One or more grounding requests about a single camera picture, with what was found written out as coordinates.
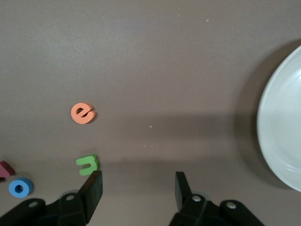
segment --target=metal screw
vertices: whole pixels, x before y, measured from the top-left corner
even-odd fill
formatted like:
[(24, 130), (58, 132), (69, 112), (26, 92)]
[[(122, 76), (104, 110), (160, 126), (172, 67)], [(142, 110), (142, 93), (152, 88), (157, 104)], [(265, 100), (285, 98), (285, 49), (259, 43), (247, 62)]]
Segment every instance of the metal screw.
[(233, 202), (227, 202), (226, 205), (228, 208), (232, 210), (236, 209), (236, 205)]
[(34, 202), (29, 203), (28, 207), (32, 208), (32, 207), (35, 207), (36, 205), (38, 205), (38, 202), (34, 201)]
[(192, 197), (192, 199), (193, 199), (193, 201), (195, 201), (195, 202), (200, 202), (200, 201), (201, 201), (201, 197), (199, 197), (198, 195), (194, 195), (194, 196)]
[(70, 200), (72, 200), (72, 199), (74, 199), (74, 195), (72, 195), (72, 194), (71, 194), (71, 195), (68, 195), (67, 198), (66, 198), (67, 201), (70, 201)]

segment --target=brown surface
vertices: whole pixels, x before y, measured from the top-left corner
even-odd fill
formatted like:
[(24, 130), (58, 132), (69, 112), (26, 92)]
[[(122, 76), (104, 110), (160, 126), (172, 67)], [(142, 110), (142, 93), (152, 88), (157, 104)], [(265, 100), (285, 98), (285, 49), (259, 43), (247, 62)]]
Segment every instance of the brown surface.
[[(98, 155), (103, 198), (90, 225), (168, 225), (174, 173), (215, 203), (237, 199), (267, 226), (298, 226), (299, 192), (256, 140), (264, 86), (301, 45), (301, 1), (0, 1), (0, 215), (29, 197), (55, 201)], [(96, 118), (75, 123), (72, 106)]]

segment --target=blue foam ring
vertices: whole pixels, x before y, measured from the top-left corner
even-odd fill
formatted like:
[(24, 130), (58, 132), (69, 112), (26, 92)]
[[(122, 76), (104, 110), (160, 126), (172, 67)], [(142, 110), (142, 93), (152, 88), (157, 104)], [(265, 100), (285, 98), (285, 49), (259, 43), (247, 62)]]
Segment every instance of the blue foam ring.
[(12, 196), (24, 198), (28, 196), (33, 189), (32, 182), (27, 178), (18, 178), (10, 183), (8, 190)]

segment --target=white plate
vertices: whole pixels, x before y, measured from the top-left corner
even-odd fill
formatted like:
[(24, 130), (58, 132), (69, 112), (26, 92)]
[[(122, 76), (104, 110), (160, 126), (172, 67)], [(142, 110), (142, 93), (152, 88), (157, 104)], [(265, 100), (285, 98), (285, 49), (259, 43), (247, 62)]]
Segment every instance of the white plate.
[(268, 82), (259, 105), (257, 132), (271, 170), (301, 192), (301, 46)]

